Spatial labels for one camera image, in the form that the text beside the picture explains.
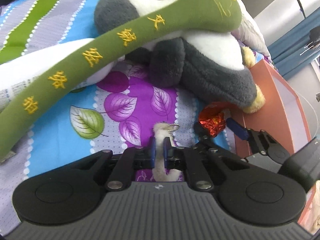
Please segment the small panda plush keychain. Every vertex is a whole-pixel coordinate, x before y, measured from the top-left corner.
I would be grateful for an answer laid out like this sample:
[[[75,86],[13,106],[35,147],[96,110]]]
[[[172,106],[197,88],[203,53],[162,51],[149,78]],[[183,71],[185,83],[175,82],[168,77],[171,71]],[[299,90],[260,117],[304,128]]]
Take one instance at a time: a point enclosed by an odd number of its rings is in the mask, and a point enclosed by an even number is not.
[[[164,165],[164,140],[169,138],[170,146],[174,145],[173,133],[179,129],[178,124],[169,124],[158,122],[153,126],[153,132],[156,142],[155,167],[152,169],[152,175],[156,182],[175,182],[179,181],[182,172],[177,169],[167,170]]]

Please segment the orange cardboard box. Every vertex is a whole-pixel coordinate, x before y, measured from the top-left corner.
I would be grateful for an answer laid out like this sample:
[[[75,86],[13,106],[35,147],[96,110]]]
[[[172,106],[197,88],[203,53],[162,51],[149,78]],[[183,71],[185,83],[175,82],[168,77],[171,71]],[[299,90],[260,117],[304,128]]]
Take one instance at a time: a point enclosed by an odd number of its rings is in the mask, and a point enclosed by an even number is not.
[[[265,130],[289,154],[311,141],[311,134],[301,101],[287,81],[266,61],[256,63],[250,72],[265,97],[264,106],[246,114],[229,105],[231,117],[240,125],[255,131]]]

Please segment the colourful floral bedsheet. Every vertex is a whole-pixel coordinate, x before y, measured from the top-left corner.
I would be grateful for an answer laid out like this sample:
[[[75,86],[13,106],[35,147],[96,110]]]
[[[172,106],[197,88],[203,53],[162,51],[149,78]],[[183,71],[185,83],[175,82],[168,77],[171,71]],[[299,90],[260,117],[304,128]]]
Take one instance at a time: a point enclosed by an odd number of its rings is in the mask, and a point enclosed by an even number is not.
[[[1,14],[1,112],[41,74],[101,35],[100,0],[17,0]],[[109,148],[146,146],[158,122],[176,123],[174,143],[195,142],[194,122],[209,104],[179,84],[154,86],[145,64],[125,56],[77,85],[43,113],[1,162],[1,235],[20,219],[12,194],[24,180]]]

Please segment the red foil snack packet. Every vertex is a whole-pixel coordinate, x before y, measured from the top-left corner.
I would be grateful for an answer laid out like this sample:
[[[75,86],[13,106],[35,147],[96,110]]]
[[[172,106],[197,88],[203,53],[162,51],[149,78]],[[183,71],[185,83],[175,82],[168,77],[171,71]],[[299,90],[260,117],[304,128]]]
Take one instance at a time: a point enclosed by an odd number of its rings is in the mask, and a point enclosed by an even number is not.
[[[224,110],[229,107],[226,102],[213,102],[199,113],[199,123],[213,138],[226,127]]]

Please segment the grey white penguin plush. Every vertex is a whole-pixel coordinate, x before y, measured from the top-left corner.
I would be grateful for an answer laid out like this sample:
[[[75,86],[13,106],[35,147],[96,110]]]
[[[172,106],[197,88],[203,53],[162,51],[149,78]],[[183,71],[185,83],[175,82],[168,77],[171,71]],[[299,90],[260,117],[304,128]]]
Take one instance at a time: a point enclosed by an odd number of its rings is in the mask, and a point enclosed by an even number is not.
[[[100,0],[94,23],[100,34],[170,5],[176,0]],[[145,64],[159,88],[182,84],[207,103],[228,102],[254,113],[265,97],[253,80],[254,54],[229,32],[176,31],[127,53],[127,61]]]

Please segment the blue curtain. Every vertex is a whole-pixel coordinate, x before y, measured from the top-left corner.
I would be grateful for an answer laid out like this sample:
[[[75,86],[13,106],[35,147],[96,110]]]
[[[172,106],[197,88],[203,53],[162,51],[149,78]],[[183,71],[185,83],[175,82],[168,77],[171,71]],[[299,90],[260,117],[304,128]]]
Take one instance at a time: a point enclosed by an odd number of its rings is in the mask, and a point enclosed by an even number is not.
[[[319,9],[268,49],[279,74],[286,80],[319,57]]]

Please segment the green long plush stick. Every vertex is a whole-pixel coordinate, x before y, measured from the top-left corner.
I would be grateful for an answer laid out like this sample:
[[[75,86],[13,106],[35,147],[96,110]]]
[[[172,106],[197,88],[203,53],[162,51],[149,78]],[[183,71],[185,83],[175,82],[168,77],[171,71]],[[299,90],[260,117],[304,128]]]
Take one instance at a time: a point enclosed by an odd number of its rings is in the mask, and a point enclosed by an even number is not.
[[[176,0],[100,35],[41,74],[1,112],[1,159],[43,113],[107,64],[175,31],[230,32],[241,19],[236,0]]]

